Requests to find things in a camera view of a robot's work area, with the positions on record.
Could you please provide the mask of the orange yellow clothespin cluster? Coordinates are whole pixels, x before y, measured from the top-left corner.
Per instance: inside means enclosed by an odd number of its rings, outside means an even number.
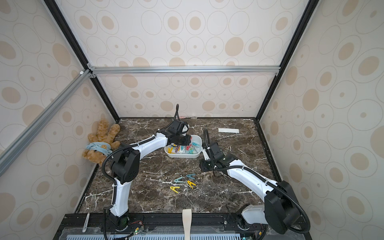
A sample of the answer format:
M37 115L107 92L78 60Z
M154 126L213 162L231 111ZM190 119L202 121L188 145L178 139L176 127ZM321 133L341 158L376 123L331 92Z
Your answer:
M194 187L196 187L197 185L191 181L187 181L187 184L190 188L194 189Z

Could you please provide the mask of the mint green clothespin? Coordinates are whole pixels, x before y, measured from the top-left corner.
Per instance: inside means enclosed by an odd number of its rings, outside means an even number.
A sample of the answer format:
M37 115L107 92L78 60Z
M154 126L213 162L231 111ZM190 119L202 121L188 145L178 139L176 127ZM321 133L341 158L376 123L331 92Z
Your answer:
M184 184L184 183L186 183L186 181L184 181L183 177L179 177L179 178L173 180L173 182L176 183L176 184Z

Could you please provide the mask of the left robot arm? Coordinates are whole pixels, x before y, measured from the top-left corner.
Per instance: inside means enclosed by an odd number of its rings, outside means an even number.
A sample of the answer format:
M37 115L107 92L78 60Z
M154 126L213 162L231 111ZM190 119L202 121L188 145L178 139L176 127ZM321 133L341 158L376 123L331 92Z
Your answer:
M192 137L187 134L189 125L179 117L179 106L171 123L156 134L138 143L124 145L109 154L102 164L103 175L113 182L113 197L110 206L105 207L105 217L118 230L128 226L128 199L132 181L139 173L140 161L148 154L170 144L188 146Z

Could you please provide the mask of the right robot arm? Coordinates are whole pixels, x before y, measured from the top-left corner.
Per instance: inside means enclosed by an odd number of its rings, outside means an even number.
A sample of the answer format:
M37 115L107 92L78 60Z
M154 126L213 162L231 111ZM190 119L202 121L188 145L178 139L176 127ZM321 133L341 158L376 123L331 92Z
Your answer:
M207 129L203 131L203 136L202 172L220 172L239 181L263 200L261 205L247 205L231 215L239 228L246 230L253 224L268 225L281 235L287 231L297 234L310 231L310 219L288 182L271 180L249 168L233 154L225 154L217 142L210 140Z

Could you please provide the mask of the white plastic storage box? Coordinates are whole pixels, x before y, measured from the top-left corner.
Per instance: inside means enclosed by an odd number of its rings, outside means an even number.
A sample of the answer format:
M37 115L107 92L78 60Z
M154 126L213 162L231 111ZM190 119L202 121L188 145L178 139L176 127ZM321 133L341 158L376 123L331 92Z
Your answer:
M178 153L176 153L175 151L176 151L176 147L178 145L174 145L174 144L170 144L168 146L165 146L164 151L170 158L195 159L202 152L202 139L198 135L191 135L191 143L197 143L201 146L200 148L194 148L193 146L190 148L190 150L195 150L195 154L189 154L189 151L186 150L187 146L181 146L180 151ZM173 153L169 154L168 148L171 148L171 147L173 147Z

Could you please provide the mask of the white paper label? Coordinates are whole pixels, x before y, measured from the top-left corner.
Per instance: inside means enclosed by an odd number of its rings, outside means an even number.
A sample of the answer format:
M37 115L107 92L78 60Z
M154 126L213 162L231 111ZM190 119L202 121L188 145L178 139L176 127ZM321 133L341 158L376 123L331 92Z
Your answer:
M229 129L229 128L218 128L219 133L233 133L233 134L239 134L239 129Z

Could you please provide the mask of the brown teddy bear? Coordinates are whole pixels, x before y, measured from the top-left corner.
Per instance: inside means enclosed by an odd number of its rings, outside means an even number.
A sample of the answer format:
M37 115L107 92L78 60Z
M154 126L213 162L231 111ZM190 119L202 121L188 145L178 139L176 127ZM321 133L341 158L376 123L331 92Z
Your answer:
M88 135L90 143L82 153L83 159L101 166L107 156L120 146L121 143L115 141L120 130L119 124L110 126L106 119L100 120L96 134Z

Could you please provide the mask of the horizontal aluminium rail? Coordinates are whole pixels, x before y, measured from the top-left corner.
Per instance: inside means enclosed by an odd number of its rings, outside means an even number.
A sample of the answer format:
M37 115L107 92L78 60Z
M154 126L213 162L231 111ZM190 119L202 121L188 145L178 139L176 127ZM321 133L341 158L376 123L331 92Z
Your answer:
M278 73L280 66L92 67L95 74Z

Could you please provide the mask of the diagonal aluminium rail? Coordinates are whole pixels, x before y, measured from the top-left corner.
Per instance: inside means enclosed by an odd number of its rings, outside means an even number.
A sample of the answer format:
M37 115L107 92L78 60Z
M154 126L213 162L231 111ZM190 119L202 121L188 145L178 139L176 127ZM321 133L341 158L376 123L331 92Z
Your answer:
M60 111L84 80L90 77L90 70L83 70L58 96L35 118L35 120L1 154L1 175L3 175L24 149Z

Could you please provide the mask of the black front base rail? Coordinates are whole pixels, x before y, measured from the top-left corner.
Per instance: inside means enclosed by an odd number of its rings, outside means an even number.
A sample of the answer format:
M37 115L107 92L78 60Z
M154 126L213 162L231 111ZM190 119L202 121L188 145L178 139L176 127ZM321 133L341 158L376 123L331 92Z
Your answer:
M103 214L65 215L55 240L183 240L186 231L181 214L129 214L121 230ZM193 213L191 240L309 240L308 234L278 234L267 225L240 228L230 213Z

